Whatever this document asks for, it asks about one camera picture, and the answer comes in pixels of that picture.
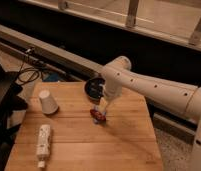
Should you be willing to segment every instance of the black object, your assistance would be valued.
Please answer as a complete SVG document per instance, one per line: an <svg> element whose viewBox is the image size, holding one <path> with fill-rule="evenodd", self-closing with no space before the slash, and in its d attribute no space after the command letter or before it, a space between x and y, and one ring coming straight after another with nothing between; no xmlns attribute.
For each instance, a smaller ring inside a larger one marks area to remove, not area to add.
<svg viewBox="0 0 201 171"><path fill-rule="evenodd" d="M102 91L104 83L104 79L100 77L92 78L86 82L84 90L90 100L100 100L100 98L103 96Z"/></svg>
<svg viewBox="0 0 201 171"><path fill-rule="evenodd" d="M5 72L0 65L0 147L3 142L11 146L14 144L11 136L20 126L7 129L7 118L12 115L13 110L27 108L27 103L17 96L22 91L22 87L15 83L18 75L18 72Z"/></svg>

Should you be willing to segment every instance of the floor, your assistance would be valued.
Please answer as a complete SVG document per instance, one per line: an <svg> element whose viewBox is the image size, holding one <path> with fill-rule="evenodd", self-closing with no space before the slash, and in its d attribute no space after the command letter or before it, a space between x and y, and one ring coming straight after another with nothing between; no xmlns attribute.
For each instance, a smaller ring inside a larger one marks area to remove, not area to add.
<svg viewBox="0 0 201 171"><path fill-rule="evenodd" d="M58 8L55 0L28 0ZM125 23L130 0L67 0L68 8ZM201 0L140 0L136 25L190 38L201 17Z"/></svg>
<svg viewBox="0 0 201 171"><path fill-rule="evenodd" d="M21 61L0 51L0 63L5 70L19 70ZM24 85L21 97L29 100L35 82ZM15 112L13 118L10 119L10 125L21 123L25 111ZM183 132L182 130L167 124L158 118L154 118L153 125L157 137L157 142L162 155L165 171L186 171L189 166L190 153L192 150L193 136ZM10 148L3 145L0 151L0 171L2 171Z"/></svg>

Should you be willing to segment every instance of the black chair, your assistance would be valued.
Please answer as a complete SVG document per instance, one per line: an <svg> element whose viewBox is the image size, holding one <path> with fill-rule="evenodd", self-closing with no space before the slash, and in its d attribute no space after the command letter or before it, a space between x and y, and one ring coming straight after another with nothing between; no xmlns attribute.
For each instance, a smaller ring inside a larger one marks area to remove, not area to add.
<svg viewBox="0 0 201 171"><path fill-rule="evenodd" d="M17 96L22 87L15 83L18 72L5 72L0 65L0 147L3 142L14 144L11 136L19 129L16 125L7 129L7 119L13 114L13 110L24 110L27 103Z"/></svg>

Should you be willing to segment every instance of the gray floor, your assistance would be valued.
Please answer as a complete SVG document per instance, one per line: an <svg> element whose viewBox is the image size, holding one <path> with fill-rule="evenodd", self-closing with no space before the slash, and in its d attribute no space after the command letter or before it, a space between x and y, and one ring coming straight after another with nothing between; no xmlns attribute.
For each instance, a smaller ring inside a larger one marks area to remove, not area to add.
<svg viewBox="0 0 201 171"><path fill-rule="evenodd" d="M6 70L19 70L21 61L0 51L0 63ZM21 96L29 100L35 82L25 85ZM10 126L21 123L25 111L15 112L10 119ZM162 155L165 171L186 171L188 169L193 136L175 128L161 120L154 118L153 125ZM0 171L7 159L10 148L3 146L0 152Z"/></svg>

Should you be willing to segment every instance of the white cylinder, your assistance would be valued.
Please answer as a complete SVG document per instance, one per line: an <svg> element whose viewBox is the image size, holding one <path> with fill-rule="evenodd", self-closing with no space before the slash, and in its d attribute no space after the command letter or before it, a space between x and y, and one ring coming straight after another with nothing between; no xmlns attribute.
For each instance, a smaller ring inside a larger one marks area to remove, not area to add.
<svg viewBox="0 0 201 171"><path fill-rule="evenodd" d="M39 93L39 100L44 114L53 114L58 110L58 105L49 90L42 90Z"/></svg>

